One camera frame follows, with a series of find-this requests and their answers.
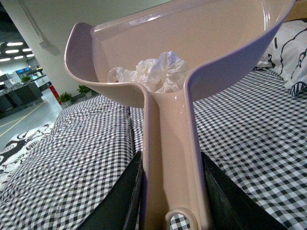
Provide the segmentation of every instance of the white tissue paper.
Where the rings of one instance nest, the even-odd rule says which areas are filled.
[[[169,51],[162,53],[158,60],[140,61],[136,71],[116,67],[108,73],[107,82],[134,81],[150,92],[168,93],[182,89],[190,73],[188,64],[173,51]]]

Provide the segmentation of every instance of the ceiling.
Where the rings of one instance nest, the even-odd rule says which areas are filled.
[[[7,46],[8,42],[23,42],[23,44],[21,46]],[[17,56],[24,56],[26,60],[33,58],[26,57],[26,55],[32,52],[23,52],[22,50],[25,48],[29,47],[0,2],[0,60],[3,58],[11,58],[14,60],[14,57]],[[5,51],[12,49],[18,49],[19,52],[11,54],[5,53]]]

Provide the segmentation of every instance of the floor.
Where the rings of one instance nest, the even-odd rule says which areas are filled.
[[[0,151],[14,135],[56,120],[61,106],[49,88],[42,93],[42,102],[0,119]]]

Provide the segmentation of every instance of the pillow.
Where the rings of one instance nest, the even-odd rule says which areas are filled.
[[[307,87],[307,23],[283,23],[257,67],[272,68],[292,96]]]

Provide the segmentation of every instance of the pink dustpan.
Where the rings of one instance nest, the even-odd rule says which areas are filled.
[[[141,226],[169,229],[185,216],[191,229],[212,227],[193,101],[248,74],[295,0],[173,0],[97,26],[74,26],[65,51],[72,78],[114,101],[144,108]],[[148,92],[136,82],[107,83],[115,67],[173,50],[192,68],[178,92]]]

